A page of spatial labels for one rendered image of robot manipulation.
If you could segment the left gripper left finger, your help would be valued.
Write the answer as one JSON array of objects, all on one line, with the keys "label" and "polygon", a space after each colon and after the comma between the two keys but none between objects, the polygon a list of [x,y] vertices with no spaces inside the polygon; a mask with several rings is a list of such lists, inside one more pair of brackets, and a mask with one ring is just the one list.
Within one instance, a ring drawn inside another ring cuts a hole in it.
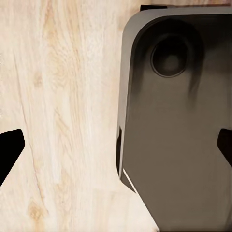
[{"label": "left gripper left finger", "polygon": [[0,133],[0,187],[25,147],[21,129]]}]

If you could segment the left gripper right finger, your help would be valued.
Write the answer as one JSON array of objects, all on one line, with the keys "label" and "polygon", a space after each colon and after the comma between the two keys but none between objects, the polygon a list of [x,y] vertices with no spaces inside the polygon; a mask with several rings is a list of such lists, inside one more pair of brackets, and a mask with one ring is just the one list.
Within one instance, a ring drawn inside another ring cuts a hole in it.
[{"label": "left gripper right finger", "polygon": [[217,146],[232,167],[232,130],[224,128],[220,130]]}]

